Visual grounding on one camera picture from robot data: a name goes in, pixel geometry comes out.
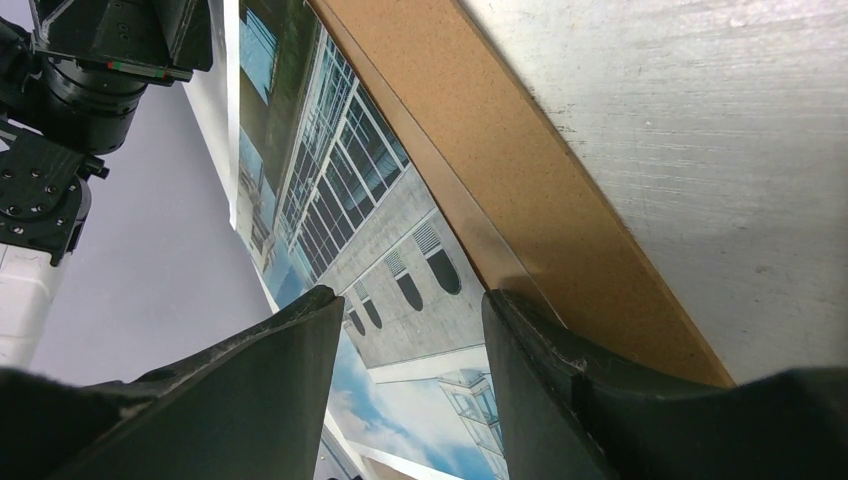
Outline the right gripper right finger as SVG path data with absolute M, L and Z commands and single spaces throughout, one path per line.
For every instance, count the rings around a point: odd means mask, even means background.
M 514 479 L 843 479 L 847 371 L 720 388 L 634 363 L 511 291 L 482 324 Z

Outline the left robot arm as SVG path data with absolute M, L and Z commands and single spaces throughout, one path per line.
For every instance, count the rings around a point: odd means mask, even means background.
M 146 89 L 213 64 L 205 1 L 33 1 L 1 23 L 1 364 L 27 368 Z

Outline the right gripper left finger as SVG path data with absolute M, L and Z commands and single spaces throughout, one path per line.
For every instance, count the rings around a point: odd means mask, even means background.
M 317 286 L 131 382 L 1 371 L 5 479 L 309 479 L 343 300 Z

